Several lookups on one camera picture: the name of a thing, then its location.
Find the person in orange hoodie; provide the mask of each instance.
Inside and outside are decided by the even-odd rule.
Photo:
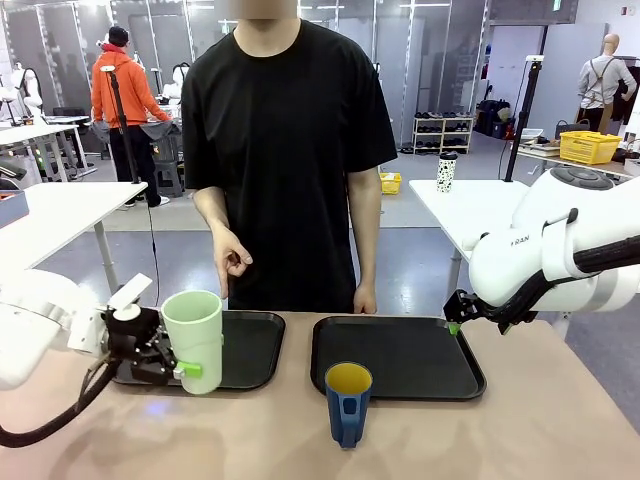
[[[127,118],[127,129],[131,139],[133,157],[138,175],[149,185],[145,190],[149,207],[158,207],[169,203],[167,197],[158,194],[155,176],[155,163],[151,150],[151,139],[144,133],[140,125],[147,123],[147,110],[158,120],[167,121],[170,117],[156,103],[147,83],[143,68],[135,63],[126,53],[129,46],[129,33],[122,27],[109,29],[109,42],[102,45],[103,54],[93,65],[93,89],[91,105],[96,122],[105,119],[109,124],[111,151],[116,166],[119,182],[131,182],[131,170],[124,146],[124,137],[120,129],[116,100],[111,87],[111,78],[100,69],[105,66],[116,68],[116,78],[120,87],[122,106]],[[135,205],[135,198],[125,204]]]

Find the yellow basket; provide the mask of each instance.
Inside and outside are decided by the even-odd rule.
[[[622,140],[597,132],[565,132],[560,137],[560,158],[589,165],[610,162]]]
[[[400,193],[402,177],[399,173],[381,173],[382,193],[385,195],[397,195]]]

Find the orange hoodie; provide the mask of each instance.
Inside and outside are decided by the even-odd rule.
[[[127,117],[127,125],[147,123],[145,108],[158,120],[169,120],[169,116],[160,110],[153,98],[142,67],[122,51],[105,51],[93,66],[91,105],[96,121],[103,120],[104,116],[109,127],[117,128],[120,126],[116,100],[111,87],[111,77],[108,73],[100,71],[100,68],[106,65],[116,67],[116,78],[120,87],[120,97]]]

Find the black tray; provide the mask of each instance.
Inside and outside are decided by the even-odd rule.
[[[461,402],[486,387],[462,332],[452,336],[439,318],[329,317],[313,327],[311,381],[338,362],[356,362],[373,375],[372,397]]]
[[[284,320],[273,313],[222,312],[222,383],[218,390],[247,391],[271,381],[278,365],[284,337]],[[114,379],[123,385],[148,385],[131,376],[123,362]],[[170,386],[181,387],[179,380]]]

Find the blue box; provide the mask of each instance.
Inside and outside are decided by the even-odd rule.
[[[0,190],[0,196],[11,197],[0,200],[0,228],[29,215],[27,195],[22,190]]]

